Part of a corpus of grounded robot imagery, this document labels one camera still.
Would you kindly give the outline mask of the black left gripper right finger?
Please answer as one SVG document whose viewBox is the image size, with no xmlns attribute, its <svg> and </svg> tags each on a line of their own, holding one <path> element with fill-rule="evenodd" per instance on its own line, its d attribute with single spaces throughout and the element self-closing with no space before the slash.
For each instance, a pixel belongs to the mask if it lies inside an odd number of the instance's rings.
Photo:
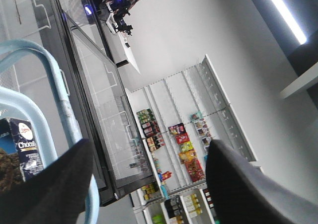
<svg viewBox="0 0 318 224">
<path fill-rule="evenodd" d="M 316 224 L 318 206 L 263 174 L 232 147 L 212 140 L 206 182 L 223 224 Z"/>
</svg>

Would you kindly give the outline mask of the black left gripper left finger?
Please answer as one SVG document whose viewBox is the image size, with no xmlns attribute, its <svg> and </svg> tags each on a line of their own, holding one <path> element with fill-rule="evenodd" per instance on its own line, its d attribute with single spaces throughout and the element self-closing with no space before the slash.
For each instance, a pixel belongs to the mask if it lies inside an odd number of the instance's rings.
<svg viewBox="0 0 318 224">
<path fill-rule="evenodd" d="M 92 176 L 92 145 L 82 139 L 56 161 L 0 197 L 2 224 L 75 224 Z"/>
</svg>

